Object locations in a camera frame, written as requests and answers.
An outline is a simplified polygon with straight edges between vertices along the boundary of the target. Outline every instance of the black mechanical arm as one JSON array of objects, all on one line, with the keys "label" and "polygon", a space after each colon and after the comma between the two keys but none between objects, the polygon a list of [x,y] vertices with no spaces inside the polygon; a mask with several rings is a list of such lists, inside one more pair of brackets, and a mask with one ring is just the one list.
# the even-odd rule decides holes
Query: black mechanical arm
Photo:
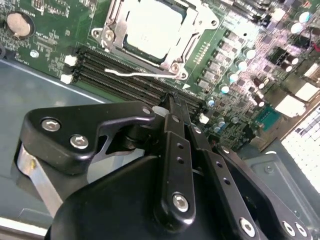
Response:
[{"label": "black mechanical arm", "polygon": [[[91,163],[144,156],[90,184]],[[306,226],[231,149],[212,148],[175,93],[42,108],[24,118],[13,166],[53,217],[47,240],[311,240]]]}]

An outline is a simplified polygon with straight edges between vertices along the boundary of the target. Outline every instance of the black dimm slot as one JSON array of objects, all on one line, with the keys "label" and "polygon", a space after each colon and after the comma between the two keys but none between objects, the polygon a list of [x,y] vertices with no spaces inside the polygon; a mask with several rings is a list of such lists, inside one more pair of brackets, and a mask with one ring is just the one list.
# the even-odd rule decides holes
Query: black dimm slot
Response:
[{"label": "black dimm slot", "polygon": [[[137,77],[120,77],[120,76],[116,76],[114,74],[108,74],[106,72],[104,72],[104,67],[101,68],[101,65],[103,65],[101,62],[98,62],[97,59],[94,58],[86,58],[83,60],[82,62],[82,67],[87,67],[90,68],[92,66],[95,66],[96,69],[95,71],[99,72],[101,75],[103,75],[106,78],[112,78],[115,81],[119,81],[120,79],[123,81],[123,84],[128,85],[127,82],[130,82],[133,84],[133,87],[137,87],[140,86],[141,92],[145,92],[144,90],[147,90],[145,86],[150,86],[148,83],[144,83],[143,80],[138,79]],[[156,95],[157,99],[160,99],[160,95],[164,95],[165,91],[161,91],[161,93],[156,93],[154,92],[154,90],[158,90],[158,88],[152,88],[152,94]],[[193,102],[190,102],[189,99],[185,99],[186,102],[189,105],[189,110],[194,114],[194,112],[197,110],[197,108],[199,107],[199,105],[194,104]]]},{"label": "black dimm slot", "polygon": [[85,70],[91,70],[94,72],[94,75],[96,75],[97,77],[100,77],[102,80],[104,81],[109,81],[110,79],[113,80],[115,83],[118,83],[119,88],[126,86],[127,88],[133,89],[134,93],[137,94],[137,92],[139,92],[139,94],[144,94],[144,95],[148,95],[152,98],[158,99],[160,100],[160,95],[156,95],[156,94],[151,94],[149,92],[147,92],[144,88],[139,88],[137,87],[136,84],[130,84],[126,77],[118,77],[114,74],[107,74],[105,72],[101,72],[99,71],[99,69],[97,69],[96,67],[94,67],[93,65],[87,65],[87,63],[84,63],[82,68],[82,71]]},{"label": "black dimm slot", "polygon": [[[95,69],[92,65],[87,66],[86,63],[82,65],[82,71],[81,74],[87,74],[90,73],[94,78],[99,79],[100,82],[108,82],[109,84],[112,83],[116,88],[119,89],[125,89],[126,92],[128,92],[131,96],[137,95],[136,91],[139,91],[139,99],[143,100],[146,98],[149,102],[154,102],[156,105],[160,102],[160,96],[154,96],[148,92],[143,91],[143,89],[137,88],[136,85],[127,84],[126,81],[129,79],[129,77],[118,77],[114,74],[108,75],[106,73],[99,72],[98,69]],[[192,105],[189,106],[189,111],[191,114],[196,114],[197,107],[193,107]]]},{"label": "black dimm slot", "polygon": [[140,92],[137,94],[137,88],[135,87],[132,87],[130,85],[124,85],[123,83],[115,81],[114,79],[109,77],[101,76],[99,75],[98,72],[94,72],[90,69],[84,68],[80,74],[84,76],[89,76],[92,79],[96,79],[97,82],[111,86],[112,88],[118,90],[119,92],[124,92],[130,96],[135,96],[136,99],[138,98],[141,101],[145,99],[146,101],[154,104],[157,102],[153,96],[146,95],[143,92]]},{"label": "black dimm slot", "polygon": [[[95,56],[97,57],[99,60],[99,62],[101,64],[103,64],[103,62],[106,63],[106,67],[110,68],[110,69],[115,69],[117,71],[121,71],[122,73],[130,73],[131,71],[128,70],[128,68],[130,68],[131,70],[135,70],[133,67],[130,67],[128,65],[124,65],[116,60],[114,60],[113,58],[107,56],[107,55],[102,55],[96,51],[93,51],[89,48],[85,48],[85,56],[87,58],[90,58],[90,56]],[[166,84],[164,82],[161,82],[159,80],[154,80],[153,77],[143,77],[143,76],[139,76],[138,77],[141,80],[144,80],[145,82],[149,83],[151,86],[155,85],[155,86],[159,86],[160,89],[163,89],[164,92],[171,92],[174,90],[178,90],[179,91],[179,96],[182,97],[184,100],[188,101],[190,104],[194,105],[195,107],[198,107],[194,104],[194,102],[198,103],[198,105],[202,105],[203,104],[203,100],[201,100],[200,98],[191,96],[190,94],[187,94],[183,91],[180,91],[177,88],[174,88],[173,86]]]},{"label": "black dimm slot", "polygon": [[104,92],[110,93],[112,95],[115,95],[117,97],[120,97],[121,99],[125,100],[125,101],[142,101],[148,105],[152,105],[154,103],[147,101],[146,99],[142,99],[141,97],[138,97],[136,95],[132,95],[127,93],[126,91],[120,90],[117,87],[108,84],[104,81],[100,81],[98,79],[96,79],[96,77],[91,76],[90,74],[82,74],[80,77],[80,80],[84,83],[88,83],[92,86],[95,86],[98,89],[103,90]]},{"label": "black dimm slot", "polygon": [[[101,66],[97,66],[98,63],[96,61],[92,61],[92,59],[85,59],[83,61],[83,65],[84,67],[87,66],[87,64],[89,64],[90,66],[96,66],[97,68],[101,68]],[[108,78],[113,78],[113,79],[121,79],[123,80],[124,83],[128,83],[128,84],[132,84],[133,86],[139,88],[145,92],[146,94],[151,94],[151,95],[154,95],[156,98],[160,99],[161,96],[163,95],[163,92],[159,93],[159,90],[157,88],[151,88],[149,85],[143,83],[142,81],[139,81],[138,79],[134,78],[134,77],[120,77],[120,76],[116,76],[112,73],[106,73],[104,72],[104,68],[102,70],[100,70],[100,74],[104,75],[105,77],[108,77]]]}]

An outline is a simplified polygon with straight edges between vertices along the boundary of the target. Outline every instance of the screw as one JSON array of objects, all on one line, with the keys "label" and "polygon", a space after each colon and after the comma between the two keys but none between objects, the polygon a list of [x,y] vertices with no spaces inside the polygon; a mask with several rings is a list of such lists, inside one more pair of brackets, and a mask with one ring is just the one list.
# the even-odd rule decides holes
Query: screw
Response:
[{"label": "screw", "polygon": [[150,110],[149,110],[148,108],[146,108],[146,107],[143,107],[143,108],[142,108],[142,111],[143,111],[145,114],[150,114],[150,113],[151,113]]},{"label": "screw", "polygon": [[98,32],[98,31],[93,31],[93,36],[94,36],[95,38],[99,37],[99,32]]},{"label": "screw", "polygon": [[265,168],[264,168],[264,171],[267,173],[267,174],[271,174],[271,173],[273,173],[274,172],[274,169],[271,167],[271,166],[266,166]]},{"label": "screw", "polygon": [[70,143],[76,149],[86,149],[89,145],[89,141],[85,136],[75,134],[70,138]]},{"label": "screw", "polygon": [[172,70],[174,73],[177,73],[177,72],[179,71],[179,66],[178,66],[177,64],[172,64],[171,70]]},{"label": "screw", "polygon": [[106,38],[109,42],[111,42],[111,41],[114,39],[114,37],[115,37],[115,34],[114,34],[114,32],[113,32],[112,30],[107,30],[107,31],[105,31],[105,38]]},{"label": "screw", "polygon": [[221,146],[222,150],[226,153],[226,154],[229,154],[229,150],[228,148],[226,148],[225,146]]},{"label": "screw", "polygon": [[194,130],[195,130],[198,134],[201,134],[201,130],[200,130],[200,128],[198,128],[197,126],[194,127]]},{"label": "screw", "polygon": [[175,115],[172,115],[172,119],[177,123],[180,122],[179,118],[177,116],[175,116]]},{"label": "screw", "polygon": [[41,126],[44,130],[47,130],[49,132],[56,132],[60,129],[60,123],[57,122],[54,119],[46,119],[43,120],[41,123]]},{"label": "screw", "polygon": [[31,50],[30,51],[30,56],[34,59],[37,59],[39,57],[39,52],[36,50]]},{"label": "screw", "polygon": [[256,231],[254,229],[254,226],[245,218],[240,218],[240,226],[242,230],[251,238],[253,238],[256,235]]},{"label": "screw", "polygon": [[188,211],[189,204],[184,196],[182,196],[181,194],[175,194],[173,195],[172,200],[173,204],[180,212],[185,213],[186,211]]},{"label": "screw", "polygon": [[301,233],[302,236],[307,237],[306,230],[299,223],[296,222],[295,226],[299,230],[299,232]]},{"label": "screw", "polygon": [[292,226],[290,226],[289,223],[287,223],[286,221],[283,221],[282,224],[283,224],[285,230],[288,232],[288,234],[290,234],[292,237],[294,237],[296,235],[296,232],[294,231]]}]

